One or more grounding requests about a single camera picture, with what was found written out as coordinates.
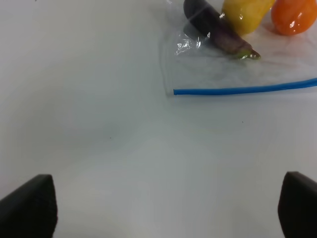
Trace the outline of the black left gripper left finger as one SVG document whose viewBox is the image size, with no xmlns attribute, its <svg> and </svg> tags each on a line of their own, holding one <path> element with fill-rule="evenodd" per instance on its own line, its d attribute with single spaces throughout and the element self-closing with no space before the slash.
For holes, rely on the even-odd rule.
<svg viewBox="0 0 317 238">
<path fill-rule="evenodd" d="M 52 175 L 37 175 L 0 200 L 2 238 L 52 238 L 57 222 Z"/>
</svg>

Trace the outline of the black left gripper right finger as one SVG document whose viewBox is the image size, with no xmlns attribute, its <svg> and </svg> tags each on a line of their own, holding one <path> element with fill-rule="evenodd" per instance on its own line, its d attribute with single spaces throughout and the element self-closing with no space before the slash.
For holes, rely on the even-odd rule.
<svg viewBox="0 0 317 238">
<path fill-rule="evenodd" d="M 278 217 L 286 238 L 317 236 L 317 182 L 300 172 L 285 174 Z"/>
</svg>

